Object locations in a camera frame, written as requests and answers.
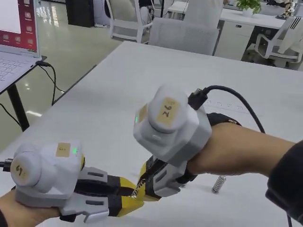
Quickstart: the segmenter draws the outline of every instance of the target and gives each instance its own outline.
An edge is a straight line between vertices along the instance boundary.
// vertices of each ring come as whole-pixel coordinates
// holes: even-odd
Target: tape label
[[[18,162],[13,161],[10,166],[10,172],[15,175],[21,182],[26,182],[28,179],[28,171],[24,168],[24,166]]]
[[[144,120],[147,115],[147,104],[139,111],[139,123]]]
[[[71,152],[70,143],[58,143],[56,157],[69,157]]]
[[[163,123],[167,126],[171,126],[177,116],[179,106],[180,103],[178,101],[173,98],[166,97],[163,100],[156,121]]]

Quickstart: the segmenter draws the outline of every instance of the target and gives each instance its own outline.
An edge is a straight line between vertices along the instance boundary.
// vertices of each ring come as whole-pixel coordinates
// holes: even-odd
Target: laptop keyboard
[[[17,73],[22,67],[28,64],[27,61],[8,61],[0,58],[0,80],[5,80],[6,76]]]

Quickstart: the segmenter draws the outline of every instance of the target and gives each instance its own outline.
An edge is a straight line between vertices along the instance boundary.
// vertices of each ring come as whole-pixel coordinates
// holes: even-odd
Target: green plant
[[[261,11],[260,0],[237,0],[237,7],[241,10],[251,8],[253,9],[253,14]]]

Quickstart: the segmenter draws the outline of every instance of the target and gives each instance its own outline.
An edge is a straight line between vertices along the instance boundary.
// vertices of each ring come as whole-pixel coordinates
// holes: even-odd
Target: black computer tower
[[[65,2],[69,25],[82,27],[95,25],[93,0],[66,0]]]

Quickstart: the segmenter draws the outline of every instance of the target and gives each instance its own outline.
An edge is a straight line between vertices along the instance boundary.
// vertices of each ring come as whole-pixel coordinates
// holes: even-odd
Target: sleeve
[[[1,227],[9,227],[3,213],[0,210],[0,226]]]
[[[303,225],[303,141],[282,157],[268,179],[266,197]]]

